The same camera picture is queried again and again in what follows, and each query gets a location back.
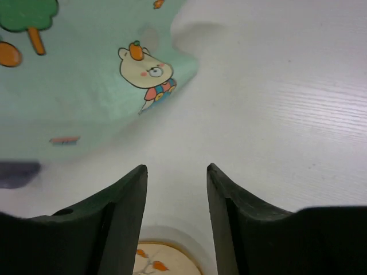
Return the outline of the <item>purple ceramic mug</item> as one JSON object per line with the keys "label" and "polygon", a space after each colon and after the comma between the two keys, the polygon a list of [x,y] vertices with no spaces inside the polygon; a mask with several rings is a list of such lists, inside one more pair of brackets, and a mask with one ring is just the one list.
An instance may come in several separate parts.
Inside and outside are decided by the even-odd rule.
{"label": "purple ceramic mug", "polygon": [[39,162],[1,162],[1,188],[22,188],[41,171]]}

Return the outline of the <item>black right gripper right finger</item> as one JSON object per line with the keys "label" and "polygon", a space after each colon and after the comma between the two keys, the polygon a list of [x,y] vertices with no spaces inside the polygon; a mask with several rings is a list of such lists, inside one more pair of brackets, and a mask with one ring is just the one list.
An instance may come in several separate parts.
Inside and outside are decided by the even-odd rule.
{"label": "black right gripper right finger", "polygon": [[365,274],[366,207],[278,208],[207,168],[219,274]]}

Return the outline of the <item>bird painted ceramic plate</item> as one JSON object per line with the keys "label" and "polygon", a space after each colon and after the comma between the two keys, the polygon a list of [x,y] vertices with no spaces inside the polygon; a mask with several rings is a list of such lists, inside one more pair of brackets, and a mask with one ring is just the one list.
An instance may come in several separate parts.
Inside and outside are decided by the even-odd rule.
{"label": "bird painted ceramic plate", "polygon": [[209,252],[198,239],[169,226],[142,227],[133,274],[217,274]]}

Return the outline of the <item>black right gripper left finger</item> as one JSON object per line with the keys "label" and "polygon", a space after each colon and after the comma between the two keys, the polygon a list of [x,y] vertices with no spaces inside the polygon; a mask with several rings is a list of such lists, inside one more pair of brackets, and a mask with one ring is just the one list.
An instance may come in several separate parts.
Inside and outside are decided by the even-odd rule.
{"label": "black right gripper left finger", "polygon": [[140,165],[52,215],[1,214],[2,274],[131,274],[146,204]]}

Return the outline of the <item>green cartoon placemat cloth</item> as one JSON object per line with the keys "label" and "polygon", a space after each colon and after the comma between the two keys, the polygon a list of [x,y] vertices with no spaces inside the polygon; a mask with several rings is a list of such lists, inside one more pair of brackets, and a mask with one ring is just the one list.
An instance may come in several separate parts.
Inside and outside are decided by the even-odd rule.
{"label": "green cartoon placemat cloth", "polygon": [[173,47],[182,1],[2,1],[1,159],[92,150],[197,73]]}

